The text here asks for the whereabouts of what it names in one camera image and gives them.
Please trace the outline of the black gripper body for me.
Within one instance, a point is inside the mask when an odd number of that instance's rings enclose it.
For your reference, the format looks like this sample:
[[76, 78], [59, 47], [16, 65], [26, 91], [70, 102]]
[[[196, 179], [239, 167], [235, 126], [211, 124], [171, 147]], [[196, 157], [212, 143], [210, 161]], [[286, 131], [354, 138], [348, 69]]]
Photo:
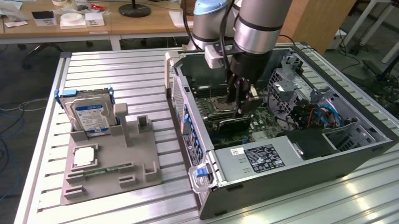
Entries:
[[264, 54], [239, 53], [232, 56], [230, 70], [236, 78], [255, 84], [262, 77], [272, 52]]

